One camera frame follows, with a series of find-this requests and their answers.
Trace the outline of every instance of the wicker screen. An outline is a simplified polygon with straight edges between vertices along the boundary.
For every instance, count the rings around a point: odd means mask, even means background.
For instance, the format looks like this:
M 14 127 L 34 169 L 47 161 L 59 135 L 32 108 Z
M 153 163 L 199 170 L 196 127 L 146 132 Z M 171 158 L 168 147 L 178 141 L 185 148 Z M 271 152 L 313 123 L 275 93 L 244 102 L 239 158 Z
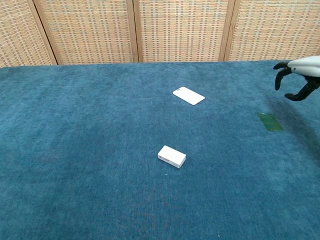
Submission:
M 134 61 L 130 23 L 133 31 L 135 27 L 134 21 L 129 21 L 126 0 L 35 0 L 35 3 L 59 64 Z
M 297 59 L 320 45 L 320 0 L 241 0 L 227 60 Z
M 0 67 L 52 64 L 27 1 L 0 1 Z
M 217 61 L 228 0 L 137 0 L 139 59 Z

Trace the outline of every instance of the white box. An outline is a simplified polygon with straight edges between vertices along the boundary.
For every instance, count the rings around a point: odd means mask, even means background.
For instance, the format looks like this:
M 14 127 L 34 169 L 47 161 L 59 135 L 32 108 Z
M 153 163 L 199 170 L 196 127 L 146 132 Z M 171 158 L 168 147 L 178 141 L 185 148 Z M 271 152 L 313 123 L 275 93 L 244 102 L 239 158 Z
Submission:
M 158 153 L 159 159 L 175 166 L 178 169 L 181 168 L 182 164 L 184 164 L 186 156 L 187 155 L 185 155 L 184 153 L 179 152 L 166 145 L 163 146 L 163 148 Z

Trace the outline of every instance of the green card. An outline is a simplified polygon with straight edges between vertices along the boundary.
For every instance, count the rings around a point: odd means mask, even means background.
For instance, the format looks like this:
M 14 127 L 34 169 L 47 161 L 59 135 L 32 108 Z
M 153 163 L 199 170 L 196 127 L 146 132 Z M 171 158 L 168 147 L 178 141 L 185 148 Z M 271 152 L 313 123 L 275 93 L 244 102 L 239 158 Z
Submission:
M 258 115 L 268 131 L 284 130 L 274 114 L 258 112 Z

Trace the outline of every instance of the table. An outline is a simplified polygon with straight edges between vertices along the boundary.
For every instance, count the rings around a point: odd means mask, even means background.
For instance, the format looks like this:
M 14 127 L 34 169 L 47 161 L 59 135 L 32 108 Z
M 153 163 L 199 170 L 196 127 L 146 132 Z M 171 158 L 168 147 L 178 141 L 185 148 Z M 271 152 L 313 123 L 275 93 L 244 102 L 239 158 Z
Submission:
M 277 62 L 1 68 L 0 239 L 317 239 L 320 93 Z

